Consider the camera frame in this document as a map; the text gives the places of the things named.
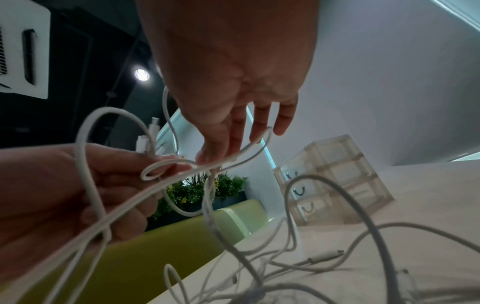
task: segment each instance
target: planter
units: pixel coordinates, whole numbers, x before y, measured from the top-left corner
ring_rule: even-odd
[[[213,203],[213,209],[214,210],[222,209],[222,208],[229,207],[229,206],[235,205],[237,203],[243,202],[245,200],[247,200],[247,196],[245,195],[245,192],[240,191],[238,193],[238,196],[235,196],[235,197],[232,196],[232,197],[226,197],[226,198],[216,198],[214,200],[214,203]],[[195,209],[186,210],[186,211],[192,212],[192,211],[198,210],[199,208],[200,208],[200,206],[198,206]],[[183,221],[185,219],[189,219],[189,217],[180,215],[180,214],[176,213],[175,211],[164,214],[164,215],[158,217],[156,220],[150,217],[150,218],[148,218],[148,226],[146,227],[145,231],[157,229],[157,228],[160,228],[160,227],[163,227],[163,226],[167,226],[167,225],[170,225],[170,224],[173,224],[173,223]]]

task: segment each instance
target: vent grille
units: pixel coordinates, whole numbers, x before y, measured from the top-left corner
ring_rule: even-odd
[[[2,28],[0,27],[0,75],[7,73],[7,60],[5,59],[4,41],[2,39]]]

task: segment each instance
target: human hand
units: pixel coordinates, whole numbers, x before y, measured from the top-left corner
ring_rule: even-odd
[[[96,222],[73,150],[73,145],[0,150],[0,282],[20,276]],[[140,173],[163,159],[93,144],[86,155],[107,213],[153,185]],[[189,168],[170,165],[154,173],[166,177]],[[143,233],[157,200],[145,200],[116,221],[113,239]]]
[[[137,0],[144,32],[183,116],[203,134],[198,163],[240,150],[246,105],[250,140],[292,122],[317,40],[319,0]]]

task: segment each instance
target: ceiling light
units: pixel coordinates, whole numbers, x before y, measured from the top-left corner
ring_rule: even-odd
[[[144,69],[136,69],[134,75],[140,81],[147,81],[150,79],[150,74]]]

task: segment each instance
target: table surface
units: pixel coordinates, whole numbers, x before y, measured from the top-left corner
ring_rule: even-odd
[[[379,173],[395,202],[373,216],[375,223],[407,221],[430,225],[480,244],[480,161],[393,167]],[[254,248],[264,242],[277,224],[273,220],[265,228],[236,245],[238,249]],[[365,226],[308,226],[297,228],[299,246],[295,252],[280,256],[277,261],[294,263],[331,249],[347,249],[365,230]],[[408,269],[417,288],[423,294],[435,295],[450,291],[480,290],[480,256],[459,244],[440,236],[411,228],[381,230],[397,269]],[[284,224],[277,237],[265,249],[277,249],[285,244],[287,227]],[[189,296],[196,294],[213,261],[183,280]],[[237,260],[227,254],[213,272],[209,286],[222,281],[238,267]],[[268,266],[267,272],[276,267]],[[245,270],[240,277],[239,290],[247,288],[252,277]],[[337,303],[385,303],[385,278],[378,251],[371,237],[364,239],[338,271],[309,274],[293,271],[268,284],[292,281],[313,287]],[[181,296],[180,289],[173,287]],[[232,293],[233,288],[224,291]],[[292,293],[298,299],[310,299],[302,292]],[[460,298],[462,303],[480,303],[480,291],[470,293],[472,299]],[[150,304],[175,303],[168,291]]]

